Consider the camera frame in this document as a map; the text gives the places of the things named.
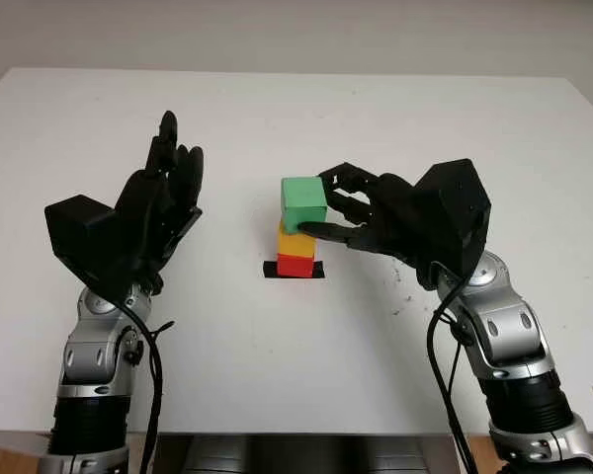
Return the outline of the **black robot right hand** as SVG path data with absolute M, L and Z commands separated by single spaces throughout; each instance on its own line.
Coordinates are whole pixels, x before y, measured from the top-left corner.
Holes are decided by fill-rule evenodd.
M 340 212 L 350 227 L 330 222 L 304 221 L 301 233 L 374 254 L 394 257 L 416 271 L 426 290 L 437 288 L 429 239 L 410 208 L 412 186 L 391 173 L 374 175 L 350 163 L 319 174 L 327 205 Z

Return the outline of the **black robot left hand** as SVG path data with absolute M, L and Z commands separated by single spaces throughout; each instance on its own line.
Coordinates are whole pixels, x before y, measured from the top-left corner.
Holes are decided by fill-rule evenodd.
M 152 295 L 161 292 L 160 272 L 202 215 L 198 198 L 204 151 L 177 139 L 177 118 L 167 111 L 151 139 L 145 166 L 129 177 L 115 205 L 129 247 L 130 280 Z

